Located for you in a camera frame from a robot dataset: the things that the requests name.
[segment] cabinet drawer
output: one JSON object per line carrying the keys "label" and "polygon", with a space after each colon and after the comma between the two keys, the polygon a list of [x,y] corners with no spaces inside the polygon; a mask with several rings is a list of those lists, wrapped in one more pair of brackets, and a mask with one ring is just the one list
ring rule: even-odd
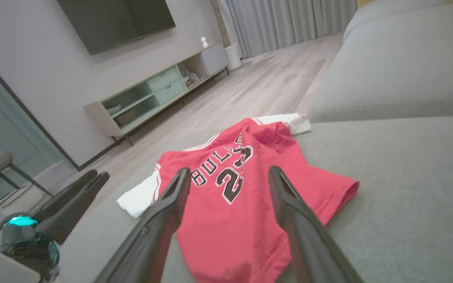
{"label": "cabinet drawer", "polygon": [[179,79],[181,74],[176,69],[176,67],[169,68],[158,75],[155,75],[151,79],[148,79],[148,83],[153,89],[154,92],[157,92],[161,88],[169,86],[176,79]]}
{"label": "cabinet drawer", "polygon": [[173,83],[169,84],[168,86],[166,86],[165,88],[162,88],[157,93],[155,93],[155,96],[157,97],[157,100],[160,103],[160,105],[162,105],[165,102],[171,100],[176,95],[182,93],[183,91],[185,91],[185,87],[178,79]]}

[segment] wooden floor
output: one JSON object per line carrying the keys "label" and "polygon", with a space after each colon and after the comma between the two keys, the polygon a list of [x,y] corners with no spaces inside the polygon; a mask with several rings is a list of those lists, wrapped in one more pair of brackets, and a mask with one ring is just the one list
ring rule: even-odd
{"label": "wooden floor", "polygon": [[83,170],[97,169],[111,175],[89,211],[163,144],[194,132],[220,132],[248,117],[306,113],[342,46],[342,36],[319,38],[248,59],[241,68],[230,72],[230,76],[221,74],[176,102],[131,136],[133,147],[123,142]]}

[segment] tv cabinet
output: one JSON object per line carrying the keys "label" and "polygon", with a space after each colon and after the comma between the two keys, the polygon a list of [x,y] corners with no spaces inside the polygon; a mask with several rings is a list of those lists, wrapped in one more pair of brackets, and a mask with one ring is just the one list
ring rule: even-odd
{"label": "tv cabinet", "polygon": [[[106,136],[115,142],[124,137],[132,145],[127,134],[212,76],[228,72],[227,65],[223,44],[212,44],[86,105],[85,111]],[[181,75],[185,70],[195,73],[198,81],[187,85]]]}

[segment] bulls jersey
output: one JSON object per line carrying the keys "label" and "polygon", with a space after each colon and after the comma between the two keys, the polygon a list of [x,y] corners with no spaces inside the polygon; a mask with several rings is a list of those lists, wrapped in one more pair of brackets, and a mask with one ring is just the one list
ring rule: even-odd
{"label": "bulls jersey", "polygon": [[273,211],[271,165],[284,170],[324,224],[358,189],[353,179],[309,166],[285,124],[256,118],[159,159],[154,200],[180,168],[192,172],[177,238],[198,283],[273,283],[291,262],[287,235]]}

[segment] gray sofa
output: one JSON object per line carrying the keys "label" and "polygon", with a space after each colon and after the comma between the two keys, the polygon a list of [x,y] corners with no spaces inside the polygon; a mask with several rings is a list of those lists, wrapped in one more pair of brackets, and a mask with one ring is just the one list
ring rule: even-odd
{"label": "gray sofa", "polygon": [[[365,282],[453,282],[453,5],[390,7],[358,11],[310,107],[312,132],[296,139],[310,165],[360,181],[329,232]],[[214,134],[162,148],[81,220],[61,247],[62,281],[90,283],[106,265],[136,223],[116,200],[161,153]],[[174,239],[162,282],[177,281],[194,282]],[[291,269],[279,281],[295,281]]]}

